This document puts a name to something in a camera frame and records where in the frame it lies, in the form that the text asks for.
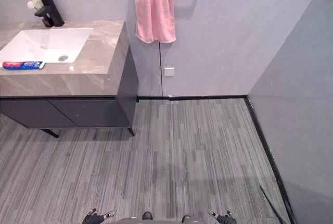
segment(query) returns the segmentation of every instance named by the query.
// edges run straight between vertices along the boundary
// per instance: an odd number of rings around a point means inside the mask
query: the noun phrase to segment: cabinet door
[[[28,128],[75,128],[72,121],[45,99],[1,99],[1,112]]]
[[[115,99],[53,99],[49,101],[82,128],[130,126]]]

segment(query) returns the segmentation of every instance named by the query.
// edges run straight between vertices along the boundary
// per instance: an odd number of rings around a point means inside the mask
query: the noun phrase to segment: dark gray cabinet
[[[115,99],[51,99],[49,101],[81,128],[131,127]]]
[[[3,114],[27,128],[128,128],[132,130],[138,77],[129,48],[118,93],[103,97],[10,97],[0,98]]]
[[[2,99],[1,112],[28,128],[75,128],[62,112],[45,99]]]

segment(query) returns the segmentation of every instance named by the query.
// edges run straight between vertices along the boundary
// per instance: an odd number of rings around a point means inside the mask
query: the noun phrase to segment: wall
[[[299,223],[333,219],[333,0],[312,0],[250,92]]]
[[[37,20],[27,0],[0,0],[0,24]],[[64,20],[125,19],[140,95],[161,95],[158,43],[134,37],[134,0],[55,0]],[[247,94],[310,0],[174,0],[177,41],[161,45],[163,95]]]
[[[162,45],[164,95],[248,94],[310,0],[174,0],[177,41]]]

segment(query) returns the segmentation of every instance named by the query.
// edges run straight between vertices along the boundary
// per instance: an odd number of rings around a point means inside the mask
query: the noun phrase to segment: toothpaste tube
[[[22,69],[42,69],[45,65],[43,61],[5,61],[2,63],[4,69],[22,70]]]

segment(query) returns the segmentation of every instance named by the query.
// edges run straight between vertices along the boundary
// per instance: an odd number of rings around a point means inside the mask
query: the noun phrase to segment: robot
[[[116,214],[116,211],[110,211],[104,215],[98,215],[95,213],[96,209],[92,209],[88,212],[84,218],[82,224],[100,224],[106,219],[111,218]],[[207,209],[210,216],[214,217],[220,224],[237,224],[236,219],[233,217],[232,213],[228,210],[228,215],[218,215],[213,210]],[[206,224],[203,220],[192,217],[190,215],[184,215],[182,219],[183,224]],[[144,212],[142,215],[142,220],[135,217],[120,219],[112,224],[178,224],[175,221],[167,220],[153,220],[152,214],[150,212]]]

